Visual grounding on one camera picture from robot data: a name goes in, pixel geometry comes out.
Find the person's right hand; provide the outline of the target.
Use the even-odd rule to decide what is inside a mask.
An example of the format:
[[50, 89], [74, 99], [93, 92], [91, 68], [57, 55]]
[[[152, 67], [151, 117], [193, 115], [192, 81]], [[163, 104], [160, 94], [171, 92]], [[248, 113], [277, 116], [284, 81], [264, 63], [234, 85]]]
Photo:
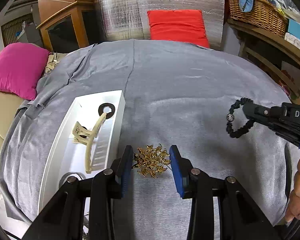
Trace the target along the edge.
[[285, 221], [291, 222], [294, 218], [300, 220], [300, 159], [294, 176], [294, 189], [290, 193], [289, 203], [286, 209]]

